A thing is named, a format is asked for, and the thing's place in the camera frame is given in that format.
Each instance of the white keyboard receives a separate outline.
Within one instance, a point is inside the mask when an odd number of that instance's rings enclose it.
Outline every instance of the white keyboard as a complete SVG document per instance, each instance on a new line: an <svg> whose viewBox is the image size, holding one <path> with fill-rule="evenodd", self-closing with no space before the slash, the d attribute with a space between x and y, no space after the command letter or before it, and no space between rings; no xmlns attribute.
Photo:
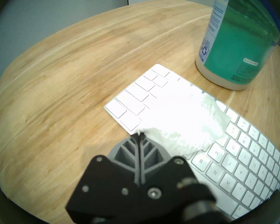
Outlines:
<svg viewBox="0 0 280 224"><path fill-rule="evenodd" d="M177 81L184 90L205 93L156 64L107 103L105 109L133 134L170 81ZM256 208L276 189L280 190L280 152L238 113L218 100L216 103L231 117L226 135L208 148L184 157L197 179L207 184L216 196L216 206L233 220Z"/></svg>

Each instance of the wooden table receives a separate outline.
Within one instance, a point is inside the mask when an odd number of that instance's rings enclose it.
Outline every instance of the wooden table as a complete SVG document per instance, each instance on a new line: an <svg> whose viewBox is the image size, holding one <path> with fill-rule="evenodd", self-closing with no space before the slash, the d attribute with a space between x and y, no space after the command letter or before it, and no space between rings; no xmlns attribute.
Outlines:
<svg viewBox="0 0 280 224"><path fill-rule="evenodd" d="M65 205L93 156L128 136L104 110L159 63L231 106L280 150L280 48L244 91L205 79L195 57L212 9L184 0L121 7L31 47L0 80L0 187L49 223L72 223Z"/></svg>

